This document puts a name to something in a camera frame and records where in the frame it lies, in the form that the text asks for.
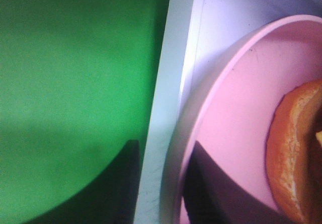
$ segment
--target pink bowl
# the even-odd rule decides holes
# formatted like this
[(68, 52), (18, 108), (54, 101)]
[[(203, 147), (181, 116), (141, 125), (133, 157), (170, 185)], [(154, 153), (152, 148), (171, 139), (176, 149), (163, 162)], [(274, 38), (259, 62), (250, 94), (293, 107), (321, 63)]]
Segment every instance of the pink bowl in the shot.
[(161, 222), (180, 222), (184, 176), (196, 141), (240, 187), (279, 212), (265, 173), (268, 130), (283, 95), (315, 79), (322, 79), (322, 18), (316, 16), (296, 15), (267, 24), (214, 62), (172, 137), (160, 197)]

